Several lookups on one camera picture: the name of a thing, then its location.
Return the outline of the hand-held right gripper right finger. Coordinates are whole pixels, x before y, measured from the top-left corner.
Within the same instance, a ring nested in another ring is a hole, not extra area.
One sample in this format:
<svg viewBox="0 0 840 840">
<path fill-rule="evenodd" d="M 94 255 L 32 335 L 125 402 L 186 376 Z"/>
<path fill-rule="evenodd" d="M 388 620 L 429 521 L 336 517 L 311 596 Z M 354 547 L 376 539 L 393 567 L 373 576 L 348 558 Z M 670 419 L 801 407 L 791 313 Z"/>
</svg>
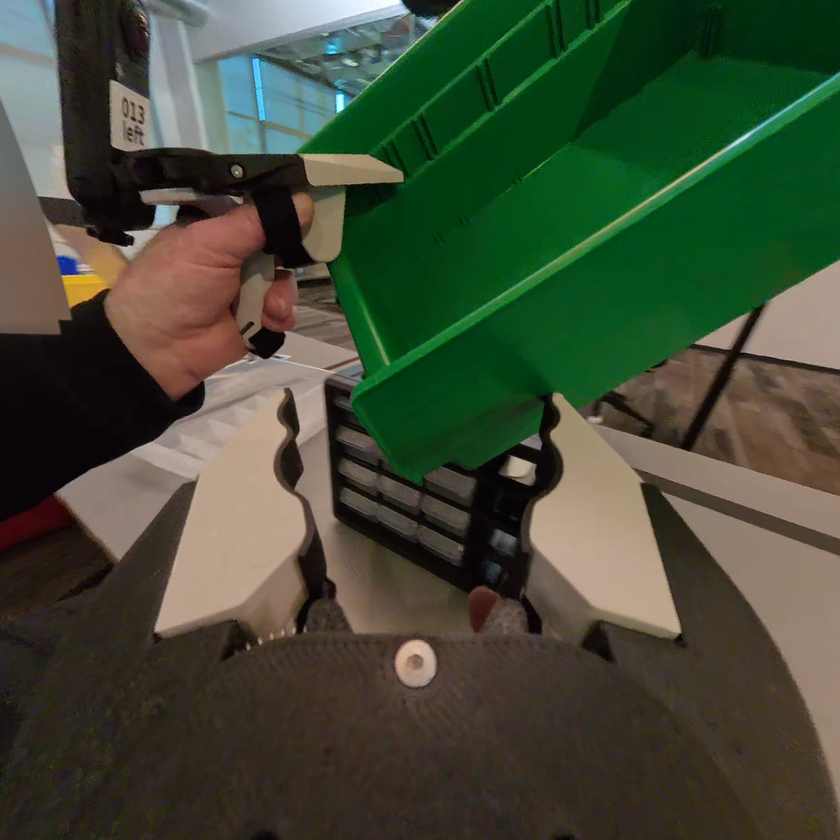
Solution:
<svg viewBox="0 0 840 840">
<path fill-rule="evenodd" d="M 561 394 L 546 400 L 540 439 L 549 484 L 528 510 L 523 542 L 525 595 L 543 629 L 573 643 L 597 623 L 676 640 L 681 624 L 641 479 Z"/>
</svg>

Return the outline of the person's left forearm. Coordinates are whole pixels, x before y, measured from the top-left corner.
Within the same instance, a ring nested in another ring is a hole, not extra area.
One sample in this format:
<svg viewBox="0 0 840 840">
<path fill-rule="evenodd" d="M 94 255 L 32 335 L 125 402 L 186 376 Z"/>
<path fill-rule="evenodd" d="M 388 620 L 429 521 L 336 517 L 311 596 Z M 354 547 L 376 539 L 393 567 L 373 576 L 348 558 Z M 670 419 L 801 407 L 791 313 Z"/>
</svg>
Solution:
<svg viewBox="0 0 840 840">
<path fill-rule="evenodd" d="M 132 356 L 108 320 L 107 295 L 74 307 L 58 334 L 1 337 L 2 521 L 204 404 L 204 384 L 175 401 Z"/>
</svg>

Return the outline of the black drawer cabinet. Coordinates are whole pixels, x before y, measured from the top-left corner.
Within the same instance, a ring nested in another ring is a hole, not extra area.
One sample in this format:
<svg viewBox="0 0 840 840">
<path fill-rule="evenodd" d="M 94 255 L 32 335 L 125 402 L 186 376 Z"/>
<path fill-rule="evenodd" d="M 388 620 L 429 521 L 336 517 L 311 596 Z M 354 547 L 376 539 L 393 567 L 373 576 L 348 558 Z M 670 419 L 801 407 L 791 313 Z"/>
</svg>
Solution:
<svg viewBox="0 0 840 840">
<path fill-rule="evenodd" d="M 342 381 L 353 393 L 355 382 L 350 379 L 334 375 L 328 378 L 324 387 L 329 380 Z M 535 436 L 475 470 L 457 465 L 442 467 L 473 476 L 478 482 L 476 499 L 471 506 L 475 516 L 462 569 L 442 564 L 417 564 L 371 540 L 462 592 L 470 592 L 484 585 L 503 597 L 521 598 L 531 564 L 529 555 L 522 547 L 522 524 L 526 508 L 539 488 L 538 478 L 541 477 L 543 462 L 541 447 L 539 437 Z M 358 533 L 370 539 L 368 535 Z"/>
</svg>

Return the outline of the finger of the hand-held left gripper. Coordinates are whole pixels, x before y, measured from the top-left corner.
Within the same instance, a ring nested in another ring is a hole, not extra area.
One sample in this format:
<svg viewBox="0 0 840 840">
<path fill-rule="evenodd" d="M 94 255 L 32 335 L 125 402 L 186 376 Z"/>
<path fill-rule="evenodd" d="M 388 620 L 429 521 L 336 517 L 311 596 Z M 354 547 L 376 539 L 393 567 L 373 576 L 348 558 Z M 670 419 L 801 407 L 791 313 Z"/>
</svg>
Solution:
<svg viewBox="0 0 840 840">
<path fill-rule="evenodd" d="M 368 154 L 301 154 L 301 160 L 301 193 L 313 202 L 301 243 L 312 262 L 329 263 L 342 248 L 348 187 L 401 184 L 404 174 Z"/>
</svg>

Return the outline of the yellow plastic bin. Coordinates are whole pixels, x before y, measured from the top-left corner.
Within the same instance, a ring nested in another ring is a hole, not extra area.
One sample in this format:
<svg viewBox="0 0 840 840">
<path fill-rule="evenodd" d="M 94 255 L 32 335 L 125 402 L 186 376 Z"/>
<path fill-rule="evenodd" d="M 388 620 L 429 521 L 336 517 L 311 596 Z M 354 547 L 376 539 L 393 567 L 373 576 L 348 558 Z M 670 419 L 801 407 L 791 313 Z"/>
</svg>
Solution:
<svg viewBox="0 0 840 840">
<path fill-rule="evenodd" d="M 110 288 L 110 285 L 93 274 L 63 276 L 68 306 L 74 308 Z"/>
</svg>

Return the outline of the person's left hand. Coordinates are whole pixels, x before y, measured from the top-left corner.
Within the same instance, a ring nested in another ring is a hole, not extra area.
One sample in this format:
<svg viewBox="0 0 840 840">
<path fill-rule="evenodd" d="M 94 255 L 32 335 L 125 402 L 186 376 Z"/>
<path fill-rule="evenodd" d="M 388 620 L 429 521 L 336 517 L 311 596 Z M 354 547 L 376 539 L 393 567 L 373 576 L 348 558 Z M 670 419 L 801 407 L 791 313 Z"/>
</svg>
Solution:
<svg viewBox="0 0 840 840">
<path fill-rule="evenodd" d="M 245 356 L 234 304 L 242 265 L 265 242 L 251 204 L 170 225 L 106 296 L 104 311 L 114 332 L 173 401 Z"/>
</svg>

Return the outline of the green plastic bin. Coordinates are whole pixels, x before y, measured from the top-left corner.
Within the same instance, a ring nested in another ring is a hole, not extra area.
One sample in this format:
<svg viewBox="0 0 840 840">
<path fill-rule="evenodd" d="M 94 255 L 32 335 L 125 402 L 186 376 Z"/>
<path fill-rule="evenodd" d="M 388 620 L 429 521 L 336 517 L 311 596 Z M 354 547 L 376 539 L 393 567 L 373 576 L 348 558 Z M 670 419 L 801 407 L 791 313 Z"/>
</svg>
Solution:
<svg viewBox="0 0 840 840">
<path fill-rule="evenodd" d="M 349 189 L 352 407 L 473 469 L 838 261 L 839 2 L 460 2 L 301 147 Z"/>
</svg>

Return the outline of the black metal pole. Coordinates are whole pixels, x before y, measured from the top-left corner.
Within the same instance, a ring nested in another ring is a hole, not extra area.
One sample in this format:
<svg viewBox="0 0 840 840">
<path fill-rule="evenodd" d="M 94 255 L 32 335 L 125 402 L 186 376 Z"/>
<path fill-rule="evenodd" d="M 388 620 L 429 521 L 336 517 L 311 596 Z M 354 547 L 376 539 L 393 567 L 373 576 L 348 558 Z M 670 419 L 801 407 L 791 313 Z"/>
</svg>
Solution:
<svg viewBox="0 0 840 840">
<path fill-rule="evenodd" d="M 767 304 L 764 303 L 756 309 L 751 310 L 749 315 L 746 316 L 736 339 L 730 349 L 725 353 L 706 394 L 688 425 L 686 433 L 679 445 L 682 450 L 691 451 L 697 444 L 699 437 L 706 428 L 711 414 L 714 412 L 719 400 L 721 399 L 721 395 L 730 382 L 732 373 L 741 358 L 742 352 L 744 351 L 748 341 L 751 339 L 754 330 L 756 330 L 759 322 L 761 321 L 766 307 Z"/>
</svg>

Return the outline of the red object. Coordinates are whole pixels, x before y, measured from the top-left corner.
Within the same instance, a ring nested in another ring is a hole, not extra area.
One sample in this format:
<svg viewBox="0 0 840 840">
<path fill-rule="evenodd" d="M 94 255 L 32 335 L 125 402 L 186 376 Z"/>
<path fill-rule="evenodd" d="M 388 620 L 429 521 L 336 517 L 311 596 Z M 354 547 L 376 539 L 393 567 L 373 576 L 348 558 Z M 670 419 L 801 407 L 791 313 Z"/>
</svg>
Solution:
<svg viewBox="0 0 840 840">
<path fill-rule="evenodd" d="M 65 505 L 50 496 L 27 511 L 1 521 L 1 553 L 46 534 L 68 528 L 73 517 Z"/>
</svg>

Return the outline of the rows of clear drawers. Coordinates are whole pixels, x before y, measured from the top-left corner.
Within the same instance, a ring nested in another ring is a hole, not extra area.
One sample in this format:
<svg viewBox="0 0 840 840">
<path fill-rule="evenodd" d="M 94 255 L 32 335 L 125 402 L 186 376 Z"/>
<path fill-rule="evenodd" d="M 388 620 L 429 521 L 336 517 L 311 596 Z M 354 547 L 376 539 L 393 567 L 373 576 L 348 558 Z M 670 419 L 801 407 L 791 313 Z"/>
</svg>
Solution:
<svg viewBox="0 0 840 840">
<path fill-rule="evenodd" d="M 448 467 L 416 484 L 398 474 L 364 429 L 342 381 L 324 387 L 337 519 L 416 564 L 465 566 L 478 482 Z"/>
</svg>

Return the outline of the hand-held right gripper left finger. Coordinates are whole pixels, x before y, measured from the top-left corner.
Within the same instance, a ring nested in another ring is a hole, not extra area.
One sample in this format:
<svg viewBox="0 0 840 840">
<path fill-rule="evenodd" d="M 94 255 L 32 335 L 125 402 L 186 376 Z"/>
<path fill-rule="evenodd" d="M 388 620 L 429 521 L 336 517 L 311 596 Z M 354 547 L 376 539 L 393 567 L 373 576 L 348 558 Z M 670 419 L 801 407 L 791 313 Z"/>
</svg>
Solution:
<svg viewBox="0 0 840 840">
<path fill-rule="evenodd" d="M 286 388 L 238 428 L 198 477 L 154 632 L 236 622 L 258 640 L 299 634 L 329 596 L 295 397 Z"/>
</svg>

